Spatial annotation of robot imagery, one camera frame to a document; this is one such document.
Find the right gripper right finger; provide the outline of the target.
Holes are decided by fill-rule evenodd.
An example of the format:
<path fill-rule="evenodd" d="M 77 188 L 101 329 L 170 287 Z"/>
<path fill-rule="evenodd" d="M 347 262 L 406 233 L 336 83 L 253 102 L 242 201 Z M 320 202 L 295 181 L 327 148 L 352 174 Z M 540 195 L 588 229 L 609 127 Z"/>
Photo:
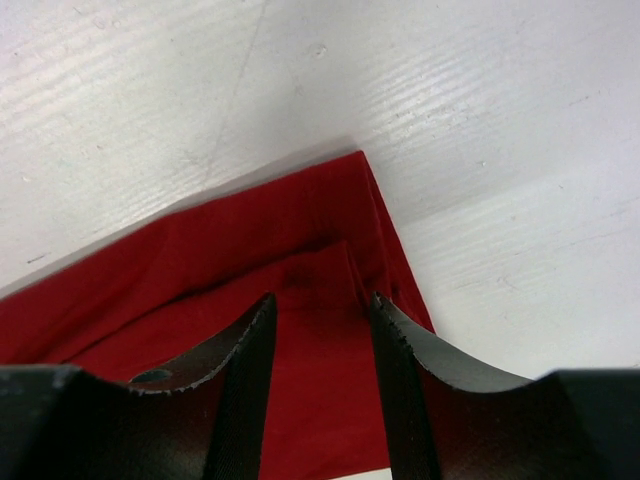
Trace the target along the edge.
<path fill-rule="evenodd" d="M 374 295 L 371 336 L 396 479 L 635 479 L 639 373 L 484 363 Z"/>

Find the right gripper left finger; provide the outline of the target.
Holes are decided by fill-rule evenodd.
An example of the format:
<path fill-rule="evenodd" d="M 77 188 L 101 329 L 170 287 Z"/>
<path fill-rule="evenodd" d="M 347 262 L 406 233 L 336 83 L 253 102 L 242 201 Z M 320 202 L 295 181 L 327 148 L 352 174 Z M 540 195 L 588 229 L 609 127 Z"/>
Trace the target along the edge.
<path fill-rule="evenodd" d="M 255 479 L 277 330 L 267 294 L 127 383 L 71 364 L 1 369 L 5 479 Z"/>

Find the red t shirt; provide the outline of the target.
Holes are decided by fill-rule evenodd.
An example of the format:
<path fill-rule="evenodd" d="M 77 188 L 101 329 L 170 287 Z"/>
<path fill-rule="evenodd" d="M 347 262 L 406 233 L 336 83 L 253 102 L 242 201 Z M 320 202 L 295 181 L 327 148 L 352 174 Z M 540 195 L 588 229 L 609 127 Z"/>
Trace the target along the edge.
<path fill-rule="evenodd" d="M 386 468 L 371 296 L 431 320 L 361 152 L 161 218 L 9 296 L 1 360 L 128 380 L 269 292 L 278 327 L 261 477 Z"/>

